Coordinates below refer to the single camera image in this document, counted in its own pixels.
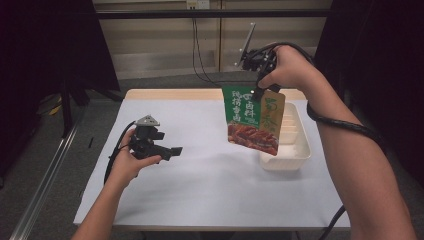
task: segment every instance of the plastic container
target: plastic container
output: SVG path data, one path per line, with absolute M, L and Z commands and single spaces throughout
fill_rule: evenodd
M 260 165 L 265 170 L 298 170 L 311 156 L 309 142 L 296 106 L 286 103 L 276 156 L 260 152 Z

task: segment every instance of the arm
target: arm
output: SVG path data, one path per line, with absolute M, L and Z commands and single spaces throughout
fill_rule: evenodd
M 134 129 L 129 130 L 122 139 L 121 146 L 126 146 L 133 134 Z M 72 239 L 109 239 L 124 189 L 142 168 L 160 160 L 160 156 L 137 160 L 128 146 L 123 147 L 116 157 L 106 184 Z
M 295 87 L 319 115 L 361 124 L 327 82 L 295 49 L 277 52 L 277 68 L 259 82 Z M 352 239 L 416 239 L 392 168 L 379 146 L 360 134 L 317 123 L 334 185 L 351 222 Z

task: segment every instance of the wooden table edge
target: wooden table edge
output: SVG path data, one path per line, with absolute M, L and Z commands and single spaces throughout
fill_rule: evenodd
M 305 100 L 305 95 L 297 89 L 281 89 L 286 100 Z M 127 100 L 222 100 L 221 89 L 130 89 Z

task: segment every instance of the green package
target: green package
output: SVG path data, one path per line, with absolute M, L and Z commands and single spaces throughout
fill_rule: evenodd
M 265 91 L 260 102 L 252 100 L 252 87 L 224 86 L 228 141 L 277 155 L 284 94 Z

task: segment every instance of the forearm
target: forearm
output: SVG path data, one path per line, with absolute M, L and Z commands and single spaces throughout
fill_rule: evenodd
M 360 124 L 325 78 L 313 74 L 314 82 L 303 89 L 312 109 L 324 117 Z M 353 238 L 373 231 L 373 237 L 382 237 L 380 231 L 386 227 L 407 230 L 400 234 L 413 233 L 395 175 L 379 146 L 349 130 L 322 123 L 317 126 L 330 175 L 355 228 Z M 401 239 L 390 234 L 384 237 Z
M 109 239 L 123 188 L 106 182 L 72 239 Z

